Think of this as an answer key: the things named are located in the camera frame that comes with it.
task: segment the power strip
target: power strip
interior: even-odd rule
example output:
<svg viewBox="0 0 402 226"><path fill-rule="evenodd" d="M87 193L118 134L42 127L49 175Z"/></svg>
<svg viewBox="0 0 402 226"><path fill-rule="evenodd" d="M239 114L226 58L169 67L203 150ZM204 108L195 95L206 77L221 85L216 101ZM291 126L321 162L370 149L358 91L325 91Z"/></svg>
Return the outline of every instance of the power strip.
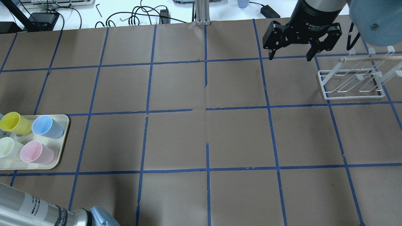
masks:
<svg viewBox="0 0 402 226"><path fill-rule="evenodd" d="M91 5L95 0L55 0L59 6L81 6L81 5ZM54 4L53 0L21 0L26 8L46 8L47 3L49 3L49 8L58 7Z"/></svg>

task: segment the power adapter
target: power adapter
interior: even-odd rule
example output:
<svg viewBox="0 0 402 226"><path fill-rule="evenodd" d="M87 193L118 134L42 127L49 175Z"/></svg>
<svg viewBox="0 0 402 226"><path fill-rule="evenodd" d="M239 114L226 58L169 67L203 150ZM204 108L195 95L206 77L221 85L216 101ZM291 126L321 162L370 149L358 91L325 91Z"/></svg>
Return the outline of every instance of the power adapter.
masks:
<svg viewBox="0 0 402 226"><path fill-rule="evenodd" d="M159 13L161 16L170 17L168 9L161 9ZM170 24L170 18L160 17L159 24Z"/></svg>
<svg viewBox="0 0 402 226"><path fill-rule="evenodd" d="M261 14L265 16L265 18L280 18L281 16L275 12L269 5L263 6L261 8Z"/></svg>

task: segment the white tray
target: white tray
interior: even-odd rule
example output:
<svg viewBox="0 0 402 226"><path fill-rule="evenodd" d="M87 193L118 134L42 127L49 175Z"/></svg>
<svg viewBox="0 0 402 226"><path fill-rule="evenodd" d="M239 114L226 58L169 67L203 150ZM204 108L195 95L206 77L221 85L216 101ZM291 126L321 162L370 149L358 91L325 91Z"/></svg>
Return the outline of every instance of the white tray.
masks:
<svg viewBox="0 0 402 226"><path fill-rule="evenodd" d="M25 115L24 117L29 121L33 122L39 116L40 115ZM54 159L48 164L39 164L39 163L27 163L23 162L22 160L14 161L0 158L0 170L52 169L59 163L60 157L62 156L64 143L66 142L68 127L70 125L70 119L66 115L49 115L49 116L52 117L52 119L54 119L56 122L60 123L60 125L64 128L63 135L57 139L36 135L33 132L24 136L6 132L5 134L2 134L0 137L11 137L13 140L16 140L24 145L33 140L39 141L55 152Z"/></svg>

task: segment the white surface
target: white surface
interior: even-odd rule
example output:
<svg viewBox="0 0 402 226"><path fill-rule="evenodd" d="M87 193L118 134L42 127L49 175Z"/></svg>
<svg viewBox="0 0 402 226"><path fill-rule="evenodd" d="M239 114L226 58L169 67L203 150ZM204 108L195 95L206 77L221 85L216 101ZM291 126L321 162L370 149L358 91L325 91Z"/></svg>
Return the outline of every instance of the white surface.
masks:
<svg viewBox="0 0 402 226"><path fill-rule="evenodd" d="M24 117L29 121L33 122L40 115L25 115ZM6 133L5 136L11 137L12 139L26 144L30 141L36 140L46 145L48 148L52 149L54 153L54 159L48 164L37 164L37 163L27 163L22 160L12 161L8 159L0 158L0 170L14 170L14 169L52 169L54 168L60 161L60 157L62 155L62 149L64 142L66 142L67 129L70 122L70 119L66 115L49 115L58 122L63 128L64 133L58 139L51 139L47 137L43 137L40 135L36 135L31 132L25 136L17 136L15 133Z"/></svg>
<svg viewBox="0 0 402 226"><path fill-rule="evenodd" d="M75 6L82 16L82 28L93 28L97 21L105 23L108 16L115 12L120 11L132 11L133 7L139 6L140 0L95 0L92 5L89 6ZM264 5L269 5L274 9L281 17L290 17L297 0L254 0ZM102 14L99 15L95 5L100 4L98 9ZM172 0L143 0L143 6L155 7L158 5L166 5L169 9L172 18L176 18L182 21L191 22L192 17L192 4L176 4ZM257 4L249 3L247 8L240 9L237 6L237 0L222 0L220 2L211 2L209 4L210 17L212 21L229 21L229 20L246 20L246 19L258 19L264 18L260 13L261 6ZM28 9L30 12L44 12L41 9ZM28 13L22 9L24 14L28 16ZM80 26L80 18L74 10L71 9L58 9L65 20L65 30L78 29ZM346 5L340 13L349 14L349 8ZM111 18L116 26L128 26L127 21L121 22L119 18L126 19L130 14L117 14ZM142 25L149 24L147 16L139 16ZM159 22L158 17L153 17L152 24ZM14 21L11 14L4 6L0 6L0 21ZM178 23L178 21L171 20L171 23ZM60 30L62 28L62 19L60 18L54 28L54 30Z"/></svg>

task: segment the black bar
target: black bar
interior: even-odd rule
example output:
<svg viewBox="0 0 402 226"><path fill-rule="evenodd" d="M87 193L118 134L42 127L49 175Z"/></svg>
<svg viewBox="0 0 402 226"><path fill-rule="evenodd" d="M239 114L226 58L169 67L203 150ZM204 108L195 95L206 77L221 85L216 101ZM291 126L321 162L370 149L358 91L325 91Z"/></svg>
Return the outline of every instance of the black bar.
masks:
<svg viewBox="0 0 402 226"><path fill-rule="evenodd" d="M12 2L12 0L0 0L7 9L25 26L28 32L40 31L40 28L34 25Z"/></svg>

